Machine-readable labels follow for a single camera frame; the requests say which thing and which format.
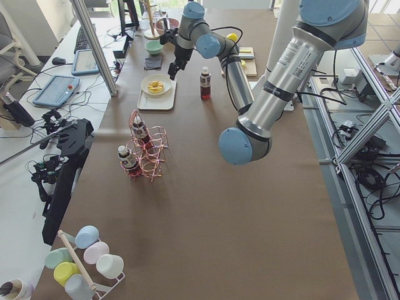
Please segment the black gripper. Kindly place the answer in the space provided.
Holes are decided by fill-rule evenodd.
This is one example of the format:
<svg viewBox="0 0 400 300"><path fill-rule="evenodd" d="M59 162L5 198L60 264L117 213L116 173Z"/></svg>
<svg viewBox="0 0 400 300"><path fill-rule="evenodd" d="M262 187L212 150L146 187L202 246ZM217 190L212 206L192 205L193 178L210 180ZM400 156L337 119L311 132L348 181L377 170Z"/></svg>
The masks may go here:
<svg viewBox="0 0 400 300"><path fill-rule="evenodd" d="M178 71L183 71L186 68L188 61L191 59L193 48L183 48L180 45L175 46L174 55L176 57L175 62L169 65L168 74L171 80L175 80Z"/></svg>

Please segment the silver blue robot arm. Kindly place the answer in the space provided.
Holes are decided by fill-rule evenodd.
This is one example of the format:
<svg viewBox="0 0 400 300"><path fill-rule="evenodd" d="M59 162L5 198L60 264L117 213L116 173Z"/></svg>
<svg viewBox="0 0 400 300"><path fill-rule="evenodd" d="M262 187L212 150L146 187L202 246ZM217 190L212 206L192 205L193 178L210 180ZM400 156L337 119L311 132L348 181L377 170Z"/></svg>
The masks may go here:
<svg viewBox="0 0 400 300"><path fill-rule="evenodd" d="M368 9L367 1L300 1L292 38L254 96L241 66L238 43L214 32L204 20L204 7L190 1L183 9L180 27L161 36L162 44L175 47L168 73L174 78L195 51L205 59L219 59L238 113L235 126L221 133L219 150L227 162L247 164L268 154L273 124L316 61L326 51L365 42Z"/></svg>

